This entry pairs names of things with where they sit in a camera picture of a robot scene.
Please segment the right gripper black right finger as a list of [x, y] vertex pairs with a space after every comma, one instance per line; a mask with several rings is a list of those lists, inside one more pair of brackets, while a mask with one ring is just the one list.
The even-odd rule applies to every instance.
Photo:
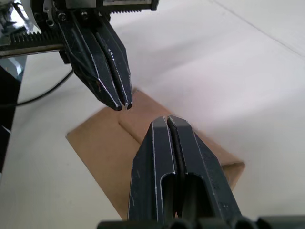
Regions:
[[178, 168], [178, 217], [193, 221], [221, 218], [230, 221], [241, 212], [217, 157], [184, 119], [169, 116]]

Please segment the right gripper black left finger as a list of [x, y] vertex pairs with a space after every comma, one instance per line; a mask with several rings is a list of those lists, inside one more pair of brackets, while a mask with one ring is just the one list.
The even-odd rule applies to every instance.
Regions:
[[129, 221], [170, 221], [175, 216], [177, 168], [165, 117], [150, 123], [132, 162]]

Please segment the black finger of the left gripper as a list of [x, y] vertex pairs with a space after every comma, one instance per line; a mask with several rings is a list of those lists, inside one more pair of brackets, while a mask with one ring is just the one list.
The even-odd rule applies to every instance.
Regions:
[[58, 27], [74, 73], [100, 102], [113, 110], [122, 110], [110, 67], [93, 32], [80, 24], [75, 12], [66, 15]]
[[132, 85], [126, 49], [106, 17], [100, 17], [99, 23], [100, 25], [96, 29], [96, 40], [110, 68], [117, 97], [122, 106], [130, 109], [132, 107]]

